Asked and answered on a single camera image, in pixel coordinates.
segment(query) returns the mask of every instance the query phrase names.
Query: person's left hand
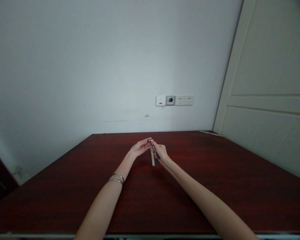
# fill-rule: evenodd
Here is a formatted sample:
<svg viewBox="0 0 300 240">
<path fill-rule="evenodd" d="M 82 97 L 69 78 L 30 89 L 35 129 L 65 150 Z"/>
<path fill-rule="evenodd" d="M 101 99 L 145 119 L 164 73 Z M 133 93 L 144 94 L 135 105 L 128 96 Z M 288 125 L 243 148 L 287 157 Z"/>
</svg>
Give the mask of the person's left hand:
<svg viewBox="0 0 300 240">
<path fill-rule="evenodd" d="M 151 142 L 148 142 L 148 140 L 151 138 L 143 139 L 139 142 L 137 142 L 132 148 L 130 149 L 131 156 L 134 158 L 139 157 L 141 154 L 143 154 L 145 151 L 151 148 Z"/>
</svg>

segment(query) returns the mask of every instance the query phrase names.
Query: socket panel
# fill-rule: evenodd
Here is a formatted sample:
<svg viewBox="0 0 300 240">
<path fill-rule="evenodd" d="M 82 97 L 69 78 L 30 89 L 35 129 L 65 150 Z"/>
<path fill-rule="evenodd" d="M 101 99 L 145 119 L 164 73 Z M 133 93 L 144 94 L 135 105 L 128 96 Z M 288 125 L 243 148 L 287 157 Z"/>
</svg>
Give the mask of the socket panel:
<svg viewBox="0 0 300 240">
<path fill-rule="evenodd" d="M 166 96 L 166 106 L 170 105 L 173 106 L 176 101 L 176 96 Z"/>
<path fill-rule="evenodd" d="M 156 106 L 166 105 L 166 95 L 156 96 Z"/>
<path fill-rule="evenodd" d="M 191 106 L 194 102 L 194 95 L 176 96 L 175 106 Z"/>
</svg>

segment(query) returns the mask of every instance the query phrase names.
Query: door panel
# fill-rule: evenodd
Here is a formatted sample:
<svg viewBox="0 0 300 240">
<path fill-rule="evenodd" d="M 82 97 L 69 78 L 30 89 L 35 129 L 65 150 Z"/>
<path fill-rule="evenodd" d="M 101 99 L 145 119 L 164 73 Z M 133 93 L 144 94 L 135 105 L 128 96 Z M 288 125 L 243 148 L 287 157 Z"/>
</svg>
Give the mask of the door panel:
<svg viewBox="0 0 300 240">
<path fill-rule="evenodd" d="M 300 1 L 244 1 L 213 130 L 300 177 Z"/>
</svg>

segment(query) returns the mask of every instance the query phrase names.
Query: dark furniture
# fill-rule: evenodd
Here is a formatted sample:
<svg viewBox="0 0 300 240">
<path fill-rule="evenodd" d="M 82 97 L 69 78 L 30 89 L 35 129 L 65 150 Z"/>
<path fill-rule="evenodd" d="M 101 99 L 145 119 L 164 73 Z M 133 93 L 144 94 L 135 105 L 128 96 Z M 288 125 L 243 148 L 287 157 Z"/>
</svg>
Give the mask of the dark furniture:
<svg viewBox="0 0 300 240">
<path fill-rule="evenodd" d="M 75 234 L 137 141 L 152 137 L 255 233 L 300 234 L 300 178 L 220 136 L 199 131 L 93 134 L 0 201 L 0 233 Z M 150 152 L 132 166 L 108 234 L 215 234 Z"/>
</svg>

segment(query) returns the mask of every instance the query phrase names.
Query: silver bracelet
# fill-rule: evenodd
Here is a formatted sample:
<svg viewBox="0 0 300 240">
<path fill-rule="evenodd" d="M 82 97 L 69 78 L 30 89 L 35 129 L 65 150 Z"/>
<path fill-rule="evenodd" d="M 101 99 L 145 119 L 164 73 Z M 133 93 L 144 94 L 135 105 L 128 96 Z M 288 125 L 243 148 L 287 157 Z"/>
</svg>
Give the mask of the silver bracelet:
<svg viewBox="0 0 300 240">
<path fill-rule="evenodd" d="M 122 178 L 122 180 L 123 180 L 123 183 L 124 183 L 124 178 L 120 175 L 120 174 L 118 174 L 118 173 L 114 173 L 113 175 L 118 175 L 119 177 L 121 177 Z"/>
<path fill-rule="evenodd" d="M 116 181 L 116 182 L 119 182 L 123 185 L 123 182 L 119 179 L 116 179 L 116 178 L 111 178 L 111 179 L 108 180 L 108 182 L 110 182 L 110 181 Z"/>
</svg>

